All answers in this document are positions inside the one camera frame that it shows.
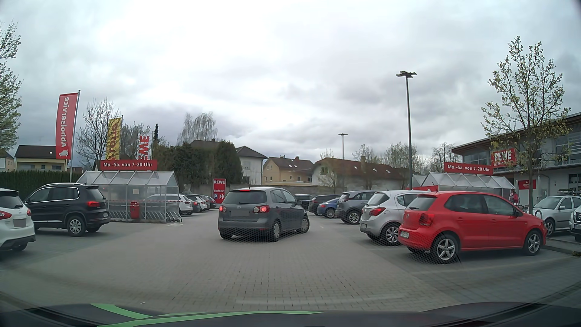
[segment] red trash bin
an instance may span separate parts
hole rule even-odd
[[[131,219],[139,219],[139,202],[131,201],[129,204],[129,216]]]

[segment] red hatchback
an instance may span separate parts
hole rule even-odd
[[[440,264],[458,252],[522,248],[536,255],[545,244],[543,221],[494,194],[442,191],[419,194],[407,207],[398,240],[413,253],[430,251]]]

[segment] gray hatchback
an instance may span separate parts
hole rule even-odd
[[[263,235],[278,241],[282,232],[306,233],[309,226],[300,200],[277,187],[232,190],[218,212],[218,230],[223,239],[233,235]]]

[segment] license plate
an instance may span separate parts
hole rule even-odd
[[[12,219],[14,227],[26,227],[26,219]]]

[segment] gray suv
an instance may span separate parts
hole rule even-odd
[[[361,210],[376,191],[347,191],[343,192],[337,201],[335,215],[344,223],[356,225],[361,219]]]
[[[282,232],[306,233],[309,226],[300,200],[277,187],[232,190],[218,212],[218,230],[223,239],[230,239],[232,235],[263,234],[276,242]]]

